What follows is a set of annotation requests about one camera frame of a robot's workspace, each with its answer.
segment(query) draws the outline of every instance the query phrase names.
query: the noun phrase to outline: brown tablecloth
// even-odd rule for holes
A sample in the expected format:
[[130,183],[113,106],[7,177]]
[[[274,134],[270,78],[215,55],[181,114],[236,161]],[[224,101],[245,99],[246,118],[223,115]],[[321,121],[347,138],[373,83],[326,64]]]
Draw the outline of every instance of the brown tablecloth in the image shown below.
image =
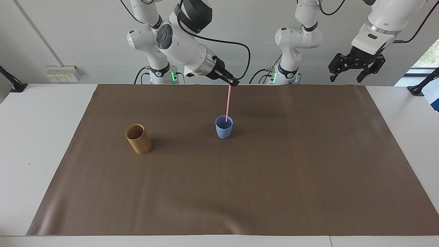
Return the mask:
[[[439,235],[364,87],[99,85],[28,235]],[[143,124],[136,154],[124,136]]]

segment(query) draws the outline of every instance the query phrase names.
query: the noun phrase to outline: pink stick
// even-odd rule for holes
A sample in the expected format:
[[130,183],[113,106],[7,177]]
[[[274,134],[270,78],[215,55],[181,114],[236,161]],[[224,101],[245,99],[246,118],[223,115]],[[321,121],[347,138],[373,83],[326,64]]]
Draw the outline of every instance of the pink stick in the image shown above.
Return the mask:
[[229,107],[230,107],[230,94],[232,93],[232,86],[229,85],[229,96],[227,97],[227,110],[226,110],[226,123],[229,118]]

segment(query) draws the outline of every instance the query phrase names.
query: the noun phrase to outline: brown cup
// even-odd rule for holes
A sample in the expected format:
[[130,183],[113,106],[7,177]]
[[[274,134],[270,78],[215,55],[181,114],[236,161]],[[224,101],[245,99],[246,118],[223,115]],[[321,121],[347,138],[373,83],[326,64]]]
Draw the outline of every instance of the brown cup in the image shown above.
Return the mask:
[[125,137],[138,154],[146,154],[151,150],[151,140],[141,124],[133,124],[125,131]]

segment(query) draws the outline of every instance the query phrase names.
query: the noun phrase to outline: blue cup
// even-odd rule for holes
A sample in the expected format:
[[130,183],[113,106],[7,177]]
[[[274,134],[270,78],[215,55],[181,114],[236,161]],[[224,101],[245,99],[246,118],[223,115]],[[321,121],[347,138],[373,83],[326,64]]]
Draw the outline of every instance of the blue cup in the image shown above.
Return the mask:
[[232,133],[233,120],[227,117],[226,122],[226,116],[219,116],[215,121],[215,126],[218,137],[224,140],[229,138],[230,133]]

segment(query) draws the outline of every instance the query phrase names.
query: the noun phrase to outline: white table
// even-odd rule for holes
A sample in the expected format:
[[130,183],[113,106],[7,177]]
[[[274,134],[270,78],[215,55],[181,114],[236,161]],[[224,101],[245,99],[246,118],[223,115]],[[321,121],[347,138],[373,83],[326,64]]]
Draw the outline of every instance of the white table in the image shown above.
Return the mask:
[[[0,246],[439,246],[439,236],[24,236],[96,85],[29,85],[0,104]],[[367,87],[439,210],[439,114],[403,87]]]

